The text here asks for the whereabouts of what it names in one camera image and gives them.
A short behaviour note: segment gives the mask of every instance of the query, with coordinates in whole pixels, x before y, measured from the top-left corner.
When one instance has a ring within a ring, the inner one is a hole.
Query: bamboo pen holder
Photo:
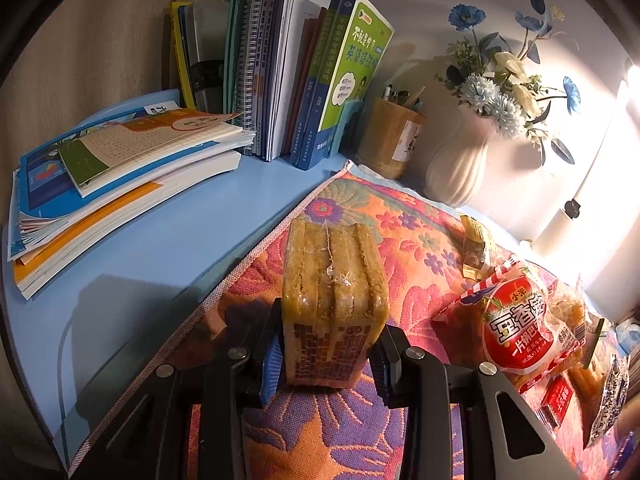
[[[385,178],[406,169],[425,117],[384,99],[376,99],[356,159]]]

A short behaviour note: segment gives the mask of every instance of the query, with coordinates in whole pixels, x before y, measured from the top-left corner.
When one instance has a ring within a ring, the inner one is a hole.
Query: flower bouquet
[[[515,13],[516,22],[524,29],[524,40],[517,54],[498,33],[492,32],[478,39],[476,27],[484,22],[484,10],[463,4],[451,9],[449,23],[461,32],[471,31],[472,39],[463,38],[449,45],[447,51],[456,64],[447,68],[446,76],[436,79],[446,85],[460,100],[468,104],[478,115],[494,119],[495,129],[506,139],[526,136],[539,150],[542,164],[546,154],[543,141],[549,140],[551,148],[562,160],[574,164],[569,149],[556,133],[546,127],[546,118],[552,99],[566,99],[569,115],[580,107],[580,92],[569,77],[562,88],[542,85],[539,75],[527,75],[523,60],[528,58],[540,64],[537,42],[549,40],[554,21],[564,20],[557,7],[547,7],[545,0],[530,0],[539,18]]]

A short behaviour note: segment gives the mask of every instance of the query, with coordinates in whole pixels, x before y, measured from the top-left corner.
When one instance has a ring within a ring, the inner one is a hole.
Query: stack of books
[[[26,154],[14,171],[7,257],[25,298],[115,228],[237,168],[236,148],[254,141],[225,122],[233,114],[175,101],[118,110]]]
[[[174,2],[172,25],[186,106],[239,112],[234,124],[256,133],[253,154],[291,153],[304,170],[354,128],[394,33],[368,0]],[[215,100],[198,100],[216,84]]]

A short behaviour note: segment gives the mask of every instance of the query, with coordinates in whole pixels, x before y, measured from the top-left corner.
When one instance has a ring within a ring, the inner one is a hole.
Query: blue desk surface
[[[76,406],[98,371],[108,368],[157,316],[166,316],[172,301],[188,287],[192,310],[217,284],[207,269],[244,240],[251,241],[261,226],[283,216],[344,163],[338,155],[300,171],[281,159],[266,163],[243,156],[236,171],[197,184],[105,237],[29,301],[3,262],[2,307],[14,357],[56,447],[61,456],[67,455],[65,461],[106,412],[84,414]],[[145,348],[140,350],[145,355],[121,360],[120,373],[110,379],[119,382],[110,384],[115,395],[156,349]],[[114,400],[107,399],[105,405]],[[77,421],[84,419],[83,424],[74,426],[73,435],[68,430],[61,435],[61,423],[70,412]]]

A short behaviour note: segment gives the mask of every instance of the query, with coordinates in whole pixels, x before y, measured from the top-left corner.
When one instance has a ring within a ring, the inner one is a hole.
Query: bread slice
[[[294,220],[282,293],[287,381],[351,388],[387,317],[388,285],[369,228]]]

